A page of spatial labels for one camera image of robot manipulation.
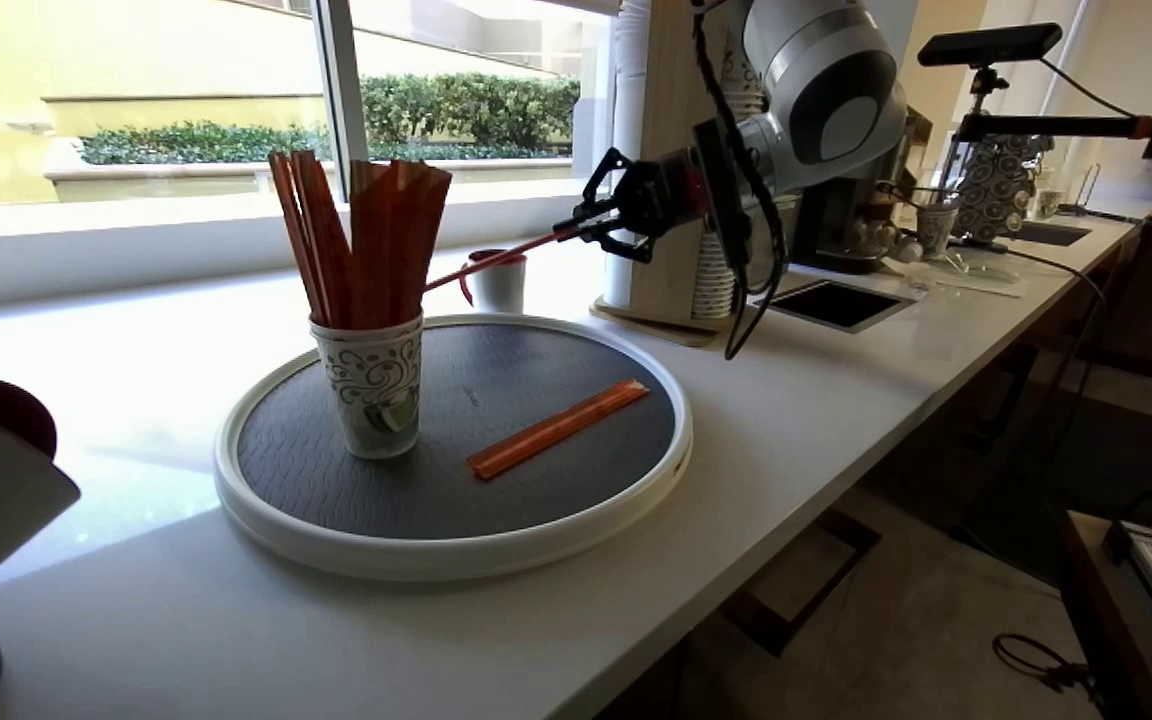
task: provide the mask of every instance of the green hedge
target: green hedge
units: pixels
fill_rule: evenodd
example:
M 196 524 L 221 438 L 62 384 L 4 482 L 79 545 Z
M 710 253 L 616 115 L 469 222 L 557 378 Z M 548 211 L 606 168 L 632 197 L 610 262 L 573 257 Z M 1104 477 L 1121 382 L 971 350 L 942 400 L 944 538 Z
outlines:
M 569 157 L 575 83 L 499 77 L 376 77 L 365 83 L 372 157 Z M 271 149 L 331 157 L 328 127 L 167 124 L 79 135 L 87 165 L 254 165 Z

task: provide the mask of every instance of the floor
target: floor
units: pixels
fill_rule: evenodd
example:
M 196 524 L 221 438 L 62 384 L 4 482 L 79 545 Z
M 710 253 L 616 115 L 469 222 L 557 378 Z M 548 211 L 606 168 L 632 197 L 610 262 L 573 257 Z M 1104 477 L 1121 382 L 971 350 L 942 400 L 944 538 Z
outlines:
M 1096 367 L 1087 396 L 1152 411 L 1152 382 Z M 1081 646 L 1069 628 L 1058 589 L 953 540 L 924 513 L 956 513 L 965 488 L 917 488 L 908 502 L 859 484 L 839 513 L 876 528 L 885 540 L 827 598 L 804 633 L 767 656 L 731 620 L 706 620 L 672 656 L 663 656 L 610 716 L 917 716 L 917 720 L 1096 720 L 1091 701 L 1047 694 L 992 656 L 997 633 L 1025 633 L 1069 660 Z M 750 589 L 767 610 L 791 618 L 823 568 L 846 559 L 846 545 L 804 533 Z

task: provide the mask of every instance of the gray tray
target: gray tray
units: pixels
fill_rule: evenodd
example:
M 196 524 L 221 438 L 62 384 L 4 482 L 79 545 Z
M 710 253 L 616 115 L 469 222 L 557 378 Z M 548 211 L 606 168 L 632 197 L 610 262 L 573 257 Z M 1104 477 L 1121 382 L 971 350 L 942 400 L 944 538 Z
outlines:
M 228 516 L 279 557 L 376 580 L 496 577 L 579 553 L 655 510 L 691 452 L 680 384 L 650 352 L 557 319 L 425 326 L 421 446 L 349 458 L 318 352 L 228 416 L 218 482 Z M 621 382 L 652 393 L 479 484 L 469 458 Z

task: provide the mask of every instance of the window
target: window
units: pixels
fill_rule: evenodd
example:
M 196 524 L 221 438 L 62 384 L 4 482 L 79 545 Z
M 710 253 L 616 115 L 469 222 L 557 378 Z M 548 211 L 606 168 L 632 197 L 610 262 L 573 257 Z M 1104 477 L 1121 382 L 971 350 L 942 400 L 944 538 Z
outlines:
M 336 77 L 372 157 L 451 168 L 448 239 L 573 208 L 610 20 L 569 5 L 349 5 Z M 265 153 L 331 161 L 324 97 L 311 0 L 0 0 L 0 302 L 286 267 Z

